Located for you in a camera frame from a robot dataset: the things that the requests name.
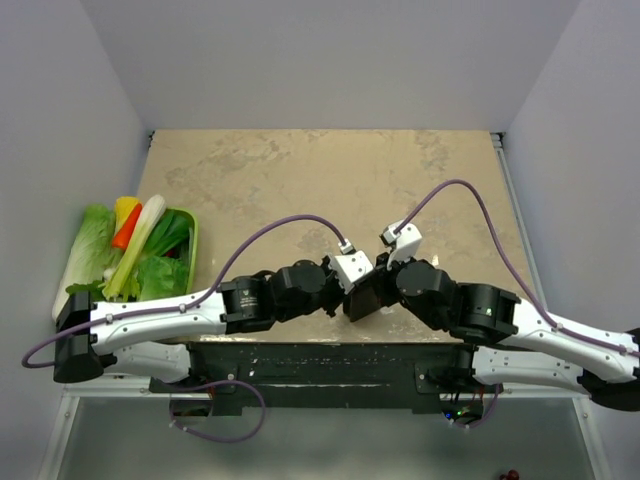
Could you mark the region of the black zip tool case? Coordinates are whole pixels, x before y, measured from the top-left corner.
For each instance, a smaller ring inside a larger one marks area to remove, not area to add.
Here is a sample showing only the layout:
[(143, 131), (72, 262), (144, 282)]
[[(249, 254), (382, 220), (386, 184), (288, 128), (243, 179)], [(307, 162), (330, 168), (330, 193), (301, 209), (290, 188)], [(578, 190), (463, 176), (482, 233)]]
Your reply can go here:
[(359, 321), (381, 308), (380, 287), (371, 279), (357, 283), (343, 302), (343, 313), (350, 322)]

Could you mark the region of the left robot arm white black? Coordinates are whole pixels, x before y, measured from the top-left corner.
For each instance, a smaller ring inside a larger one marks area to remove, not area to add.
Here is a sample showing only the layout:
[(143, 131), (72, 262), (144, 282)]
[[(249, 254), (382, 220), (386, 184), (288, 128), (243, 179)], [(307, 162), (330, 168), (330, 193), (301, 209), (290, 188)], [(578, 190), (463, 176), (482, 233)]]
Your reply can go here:
[(160, 342), (199, 335), (233, 335), (270, 330), (318, 310), (335, 314), (354, 283), (335, 256), (322, 263), (301, 260), (223, 282), (213, 291), (144, 302), (97, 302), (89, 291), (72, 293), (57, 319), (53, 379), (69, 384), (102, 376), (135, 357), (150, 359), (138, 375), (200, 390), (207, 368), (184, 353), (166, 353)]

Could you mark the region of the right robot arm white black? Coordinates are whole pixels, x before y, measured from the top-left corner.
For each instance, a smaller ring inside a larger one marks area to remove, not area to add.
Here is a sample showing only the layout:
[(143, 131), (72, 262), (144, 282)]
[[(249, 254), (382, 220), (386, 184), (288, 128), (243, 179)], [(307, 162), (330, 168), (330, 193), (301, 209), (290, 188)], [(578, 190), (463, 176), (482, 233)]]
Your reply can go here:
[(519, 383), (584, 394), (599, 406), (639, 409), (639, 332), (591, 327), (495, 286), (458, 283), (425, 260), (379, 256), (365, 279), (379, 306), (400, 304), (432, 330), (471, 346), (445, 369), (459, 393)]

